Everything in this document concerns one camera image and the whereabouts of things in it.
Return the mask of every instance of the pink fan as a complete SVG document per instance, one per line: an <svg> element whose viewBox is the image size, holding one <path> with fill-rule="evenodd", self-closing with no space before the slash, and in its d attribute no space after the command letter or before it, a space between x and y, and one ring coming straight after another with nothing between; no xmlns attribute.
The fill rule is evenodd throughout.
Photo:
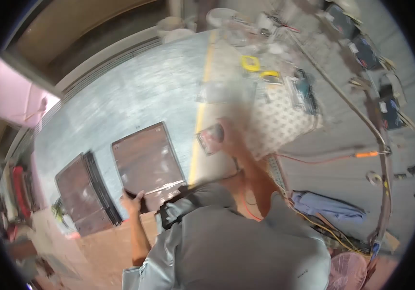
<svg viewBox="0 0 415 290"><path fill-rule="evenodd" d="M326 290L360 290L367 276L362 255L344 252L331 259L330 280Z"/></svg>

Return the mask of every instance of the roll of tape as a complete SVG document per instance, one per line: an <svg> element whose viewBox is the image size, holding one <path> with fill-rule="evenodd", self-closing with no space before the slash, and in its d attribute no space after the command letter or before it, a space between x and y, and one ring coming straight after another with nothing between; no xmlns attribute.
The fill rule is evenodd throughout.
<svg viewBox="0 0 415 290"><path fill-rule="evenodd" d="M374 186L379 187L383 185L383 178L381 178L381 176L376 174L374 171L368 171L365 177Z"/></svg>

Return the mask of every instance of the blue cloth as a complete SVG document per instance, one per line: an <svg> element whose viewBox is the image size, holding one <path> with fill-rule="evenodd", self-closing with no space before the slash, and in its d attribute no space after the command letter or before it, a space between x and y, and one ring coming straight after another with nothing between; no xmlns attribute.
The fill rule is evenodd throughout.
<svg viewBox="0 0 415 290"><path fill-rule="evenodd" d="M310 215L319 212L335 217L338 221L351 221L358 224L361 224L366 216L363 210L355 206L309 191L295 191L292 199L295 203L295 209Z"/></svg>

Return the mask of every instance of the yellow floor line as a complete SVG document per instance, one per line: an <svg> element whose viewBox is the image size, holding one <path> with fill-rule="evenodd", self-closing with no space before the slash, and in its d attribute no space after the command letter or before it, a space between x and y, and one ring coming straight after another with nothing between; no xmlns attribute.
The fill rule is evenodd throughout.
<svg viewBox="0 0 415 290"><path fill-rule="evenodd" d="M211 65L212 65L212 53L213 53L213 45L215 42L216 37L216 31L213 30L211 32L211 35L209 37L209 47L207 49L207 55L206 55L206 62L204 65L204 76L203 76L203 82L207 82L211 75ZM203 116L204 116L204 110L205 110L206 104L200 103L198 105L198 112L196 113L196 128L195 128L195 134L201 131L201 126L203 123ZM198 164L198 154L199 154L199 144L196 138L193 138L193 149L192 149L192 156L191 156L191 164L190 164L190 175L188 177L188 185L193 186L195 179L196 179L196 168Z"/></svg>

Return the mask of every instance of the plastic container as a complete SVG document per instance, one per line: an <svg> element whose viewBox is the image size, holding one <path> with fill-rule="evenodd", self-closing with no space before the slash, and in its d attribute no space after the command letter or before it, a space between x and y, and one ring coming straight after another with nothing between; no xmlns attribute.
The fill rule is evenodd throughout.
<svg viewBox="0 0 415 290"><path fill-rule="evenodd" d="M185 23L183 23L183 19L180 17L169 16L157 23L157 35L160 38L164 38L169 32L184 27Z"/></svg>
<svg viewBox="0 0 415 290"><path fill-rule="evenodd" d="M214 8L211 9L207 15L206 20L212 28L222 28L225 20L232 19L233 16L238 15L238 11L228 8Z"/></svg>
<svg viewBox="0 0 415 290"><path fill-rule="evenodd" d="M187 28L189 30L193 30L194 32L196 32L196 27L198 26L197 22L198 22L197 15L192 15L185 19L185 24L187 25Z"/></svg>
<svg viewBox="0 0 415 290"><path fill-rule="evenodd" d="M187 28L175 29L167 33L167 35L162 39L162 43L166 44L171 41L174 41L180 38L185 38L193 34L194 34L194 31L187 29Z"/></svg>

